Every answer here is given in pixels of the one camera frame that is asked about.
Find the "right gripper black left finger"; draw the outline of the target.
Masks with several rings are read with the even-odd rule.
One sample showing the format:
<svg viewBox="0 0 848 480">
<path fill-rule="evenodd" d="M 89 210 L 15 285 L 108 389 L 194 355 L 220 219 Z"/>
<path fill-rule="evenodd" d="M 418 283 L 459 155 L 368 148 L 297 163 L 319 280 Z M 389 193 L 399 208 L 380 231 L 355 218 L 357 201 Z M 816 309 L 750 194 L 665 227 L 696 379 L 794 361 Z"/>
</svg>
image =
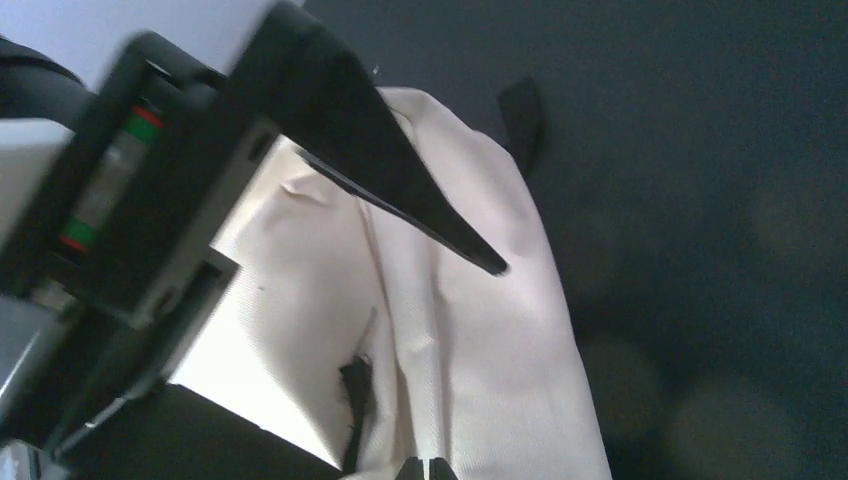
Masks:
<svg viewBox="0 0 848 480">
<path fill-rule="evenodd" d="M 507 262 L 453 208 L 357 56 L 288 2 L 273 4 L 228 78 L 228 119 L 270 122 L 345 191 L 491 275 Z"/>
</svg>

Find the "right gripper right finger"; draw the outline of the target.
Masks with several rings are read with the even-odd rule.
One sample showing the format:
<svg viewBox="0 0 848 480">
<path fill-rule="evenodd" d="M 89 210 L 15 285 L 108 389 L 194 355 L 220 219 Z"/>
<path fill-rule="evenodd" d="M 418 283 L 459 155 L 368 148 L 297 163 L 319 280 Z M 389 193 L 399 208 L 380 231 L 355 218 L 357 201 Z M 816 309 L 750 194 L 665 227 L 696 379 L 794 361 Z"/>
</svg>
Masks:
<svg viewBox="0 0 848 480">
<path fill-rule="evenodd" d="M 444 458 L 424 461 L 408 457 L 396 474 L 396 480 L 458 480 L 458 476 Z"/>
</svg>

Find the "beige canvas backpack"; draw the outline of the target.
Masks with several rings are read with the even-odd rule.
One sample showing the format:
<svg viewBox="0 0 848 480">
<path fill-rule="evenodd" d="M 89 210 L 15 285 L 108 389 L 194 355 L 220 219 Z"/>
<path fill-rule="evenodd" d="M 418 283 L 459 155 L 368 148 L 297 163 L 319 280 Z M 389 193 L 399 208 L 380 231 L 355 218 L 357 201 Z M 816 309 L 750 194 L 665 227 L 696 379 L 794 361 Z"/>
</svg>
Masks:
<svg viewBox="0 0 848 480">
<path fill-rule="evenodd" d="M 340 368 L 373 369 L 358 459 L 462 479 L 607 479 L 610 468 L 549 243 L 510 154 L 429 94 L 383 96 L 451 204 L 509 265 L 492 276 L 271 150 L 214 241 L 240 267 L 174 382 L 339 466 Z"/>
</svg>

